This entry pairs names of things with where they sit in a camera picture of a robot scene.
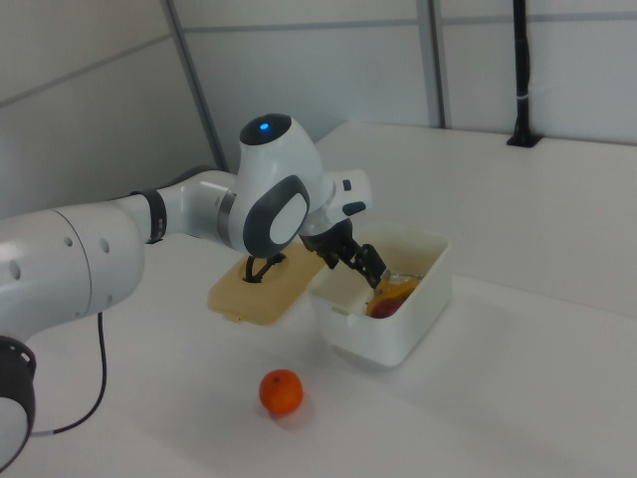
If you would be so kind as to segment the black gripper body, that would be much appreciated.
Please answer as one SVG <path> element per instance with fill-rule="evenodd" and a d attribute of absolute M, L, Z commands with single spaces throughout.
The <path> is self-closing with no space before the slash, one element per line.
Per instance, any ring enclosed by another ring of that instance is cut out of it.
<path fill-rule="evenodd" d="M 301 235 L 305 247 L 323 260 L 351 260 L 355 255 L 353 225 L 350 219 L 334 224 L 317 235 Z"/>

